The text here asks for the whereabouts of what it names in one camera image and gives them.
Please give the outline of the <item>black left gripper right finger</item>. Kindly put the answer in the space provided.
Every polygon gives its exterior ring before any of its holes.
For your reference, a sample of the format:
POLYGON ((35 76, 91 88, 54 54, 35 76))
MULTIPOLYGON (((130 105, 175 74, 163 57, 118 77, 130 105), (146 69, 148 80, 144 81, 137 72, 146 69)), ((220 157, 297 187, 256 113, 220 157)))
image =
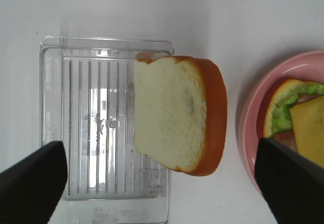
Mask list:
POLYGON ((274 139, 259 139, 255 179, 277 223, 323 223, 323 168, 274 139))

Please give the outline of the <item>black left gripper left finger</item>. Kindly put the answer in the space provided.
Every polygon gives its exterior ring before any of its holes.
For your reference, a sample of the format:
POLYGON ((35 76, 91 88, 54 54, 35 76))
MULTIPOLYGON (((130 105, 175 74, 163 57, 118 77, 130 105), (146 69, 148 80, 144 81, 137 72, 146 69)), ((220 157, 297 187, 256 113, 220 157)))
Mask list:
POLYGON ((42 146, 1 172, 1 223, 48 223, 66 182, 63 142, 42 146))

